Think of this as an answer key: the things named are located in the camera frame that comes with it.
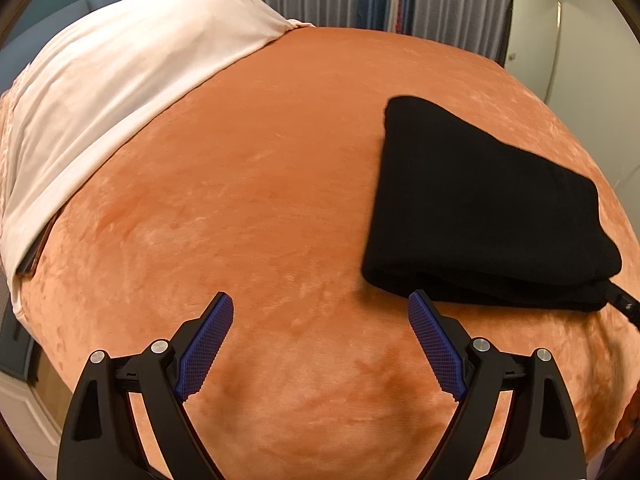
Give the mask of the black pants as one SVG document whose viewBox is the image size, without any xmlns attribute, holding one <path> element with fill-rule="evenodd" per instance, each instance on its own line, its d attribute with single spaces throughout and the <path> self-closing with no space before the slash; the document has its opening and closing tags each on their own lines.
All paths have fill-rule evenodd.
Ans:
<svg viewBox="0 0 640 480">
<path fill-rule="evenodd" d="M 361 265 L 371 285 L 478 306 L 592 312 L 622 256 L 596 185 L 417 96 L 386 105 Z"/>
</svg>

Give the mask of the grey bedside cabinet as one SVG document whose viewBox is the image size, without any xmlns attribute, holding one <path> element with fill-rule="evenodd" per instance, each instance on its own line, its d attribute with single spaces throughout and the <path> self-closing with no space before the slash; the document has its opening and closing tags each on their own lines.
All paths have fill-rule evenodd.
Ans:
<svg viewBox="0 0 640 480">
<path fill-rule="evenodd" d="M 34 338 L 14 315 L 6 277 L 1 275 L 0 368 L 2 372 L 27 382 L 34 344 Z"/>
</svg>

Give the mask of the white door panel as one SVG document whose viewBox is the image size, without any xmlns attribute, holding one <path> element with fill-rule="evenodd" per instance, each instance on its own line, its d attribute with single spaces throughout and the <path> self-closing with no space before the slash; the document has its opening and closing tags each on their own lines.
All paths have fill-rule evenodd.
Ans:
<svg viewBox="0 0 640 480">
<path fill-rule="evenodd" d="M 513 0 L 504 68 L 548 100 L 561 28 L 560 0 Z"/>
</svg>

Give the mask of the orange plush bed blanket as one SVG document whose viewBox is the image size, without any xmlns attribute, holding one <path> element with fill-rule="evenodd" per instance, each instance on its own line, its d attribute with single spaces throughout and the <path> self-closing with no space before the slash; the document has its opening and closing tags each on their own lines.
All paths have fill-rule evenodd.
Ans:
<svg viewBox="0 0 640 480">
<path fill-rule="evenodd" d="M 590 178 L 639 290 L 639 244 L 586 150 L 498 64 L 437 42 L 301 28 L 165 110 L 66 204 L 25 318 L 69 387 L 228 292 L 234 320 L 186 402 L 230 479 L 413 479 L 454 412 L 405 299 L 363 281 L 392 96 L 432 101 Z"/>
</svg>

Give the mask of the white pillow sheet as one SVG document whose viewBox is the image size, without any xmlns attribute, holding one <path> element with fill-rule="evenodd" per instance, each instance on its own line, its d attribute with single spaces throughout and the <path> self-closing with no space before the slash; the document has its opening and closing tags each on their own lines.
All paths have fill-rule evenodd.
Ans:
<svg viewBox="0 0 640 480">
<path fill-rule="evenodd" d="M 262 0 L 120 0 L 49 40 L 1 98 L 12 302 L 36 238 L 107 159 L 199 84 L 296 28 Z"/>
</svg>

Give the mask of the blue upholstered headboard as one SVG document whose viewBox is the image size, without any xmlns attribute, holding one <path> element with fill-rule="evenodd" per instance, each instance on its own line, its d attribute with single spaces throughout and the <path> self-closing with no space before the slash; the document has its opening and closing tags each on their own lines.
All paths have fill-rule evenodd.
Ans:
<svg viewBox="0 0 640 480">
<path fill-rule="evenodd" d="M 12 86 L 14 79 L 61 30 L 91 12 L 119 1 L 77 0 L 15 37 L 1 49 L 1 92 Z"/>
</svg>

